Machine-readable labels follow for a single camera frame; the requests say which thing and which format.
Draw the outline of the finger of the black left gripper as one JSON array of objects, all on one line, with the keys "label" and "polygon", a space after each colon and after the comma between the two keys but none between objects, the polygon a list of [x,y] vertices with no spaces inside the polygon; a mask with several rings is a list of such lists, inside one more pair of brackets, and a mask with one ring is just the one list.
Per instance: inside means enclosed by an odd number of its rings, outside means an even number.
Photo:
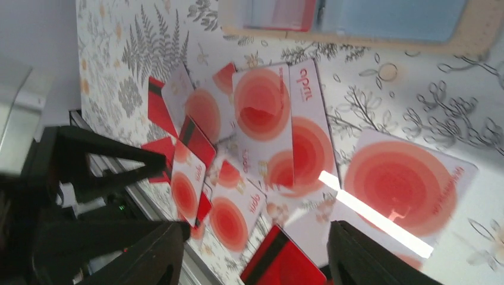
[{"label": "finger of the black left gripper", "polygon": [[183,222],[184,243],[190,237],[191,227],[184,221],[108,220],[45,223],[38,230],[32,255],[32,268],[37,283],[72,284],[86,262],[115,251],[127,252],[129,247],[155,230],[162,222]]},{"label": "finger of the black left gripper", "polygon": [[54,203],[60,184],[68,183],[76,202],[88,203],[157,176],[165,167],[163,154],[74,125],[49,126],[25,163],[23,197]]}]

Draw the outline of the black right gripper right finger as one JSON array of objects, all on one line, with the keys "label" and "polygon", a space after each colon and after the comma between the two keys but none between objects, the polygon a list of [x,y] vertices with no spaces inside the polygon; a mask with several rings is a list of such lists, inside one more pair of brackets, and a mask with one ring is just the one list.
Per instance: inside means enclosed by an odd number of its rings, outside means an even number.
[{"label": "black right gripper right finger", "polygon": [[439,284],[343,220],[331,222],[327,253],[333,284]]}]

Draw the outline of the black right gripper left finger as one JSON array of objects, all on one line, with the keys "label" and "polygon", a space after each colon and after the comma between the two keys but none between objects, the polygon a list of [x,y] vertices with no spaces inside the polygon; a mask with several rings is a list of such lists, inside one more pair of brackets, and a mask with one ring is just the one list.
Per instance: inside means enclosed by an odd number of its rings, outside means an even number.
[{"label": "black right gripper left finger", "polygon": [[184,256],[184,223],[162,222],[127,252],[80,284],[176,285]]}]

